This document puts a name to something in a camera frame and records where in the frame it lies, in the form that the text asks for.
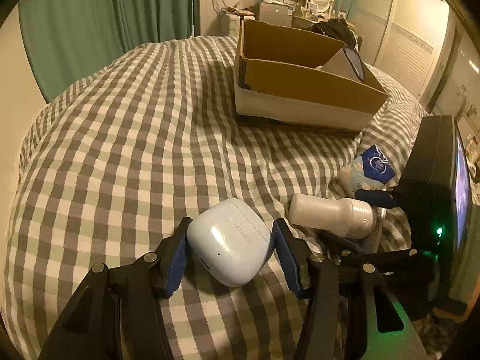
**black monitor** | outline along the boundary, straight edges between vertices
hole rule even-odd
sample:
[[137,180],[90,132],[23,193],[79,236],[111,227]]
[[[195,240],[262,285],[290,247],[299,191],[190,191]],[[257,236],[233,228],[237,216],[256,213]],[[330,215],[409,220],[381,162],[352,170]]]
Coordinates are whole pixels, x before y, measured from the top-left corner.
[[412,247],[438,259],[438,296],[447,298],[472,204],[465,152],[452,116],[423,118],[393,194],[408,217]]

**open cardboard box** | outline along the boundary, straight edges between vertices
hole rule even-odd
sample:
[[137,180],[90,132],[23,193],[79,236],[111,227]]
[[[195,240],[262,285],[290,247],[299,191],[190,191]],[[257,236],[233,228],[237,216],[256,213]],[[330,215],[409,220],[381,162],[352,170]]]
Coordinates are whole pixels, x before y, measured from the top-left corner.
[[360,132],[388,94],[367,67],[363,83],[315,69],[342,46],[310,31],[241,20],[234,70],[237,113]]

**bed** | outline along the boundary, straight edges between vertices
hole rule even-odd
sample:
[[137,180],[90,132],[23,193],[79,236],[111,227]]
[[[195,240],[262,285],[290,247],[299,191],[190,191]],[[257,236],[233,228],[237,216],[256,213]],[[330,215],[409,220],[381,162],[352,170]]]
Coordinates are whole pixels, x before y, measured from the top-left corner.
[[[354,139],[240,126],[236,42],[144,44],[71,85],[38,116],[21,151],[2,305],[26,359],[38,357],[94,263],[132,263],[183,216],[236,197],[271,227],[286,217],[294,193],[343,197],[339,170],[373,143],[397,183],[426,115],[405,88],[371,68],[390,97]],[[407,248],[409,231],[405,215],[390,210],[381,248]],[[318,247],[310,234],[294,232]],[[288,290],[273,255],[253,281],[231,291],[191,261],[179,290],[161,306],[176,358],[288,359],[306,303]]]

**tissue pack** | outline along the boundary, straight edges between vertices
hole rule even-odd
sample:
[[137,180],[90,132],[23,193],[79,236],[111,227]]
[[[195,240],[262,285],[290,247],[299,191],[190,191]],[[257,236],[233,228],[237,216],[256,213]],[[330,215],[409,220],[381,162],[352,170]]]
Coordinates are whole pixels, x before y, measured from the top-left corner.
[[395,176],[390,162],[378,148],[372,145],[349,165],[340,170],[339,180],[344,190],[351,198],[355,197],[355,191],[379,190]]

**screen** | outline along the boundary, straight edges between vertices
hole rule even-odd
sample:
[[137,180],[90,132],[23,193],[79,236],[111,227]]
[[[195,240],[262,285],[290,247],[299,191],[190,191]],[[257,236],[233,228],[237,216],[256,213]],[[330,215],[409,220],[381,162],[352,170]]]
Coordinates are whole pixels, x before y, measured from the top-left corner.
[[455,199],[457,201],[457,246],[460,246],[467,222],[467,209],[470,198],[470,178],[463,152],[463,144],[457,133],[457,180],[455,182]]

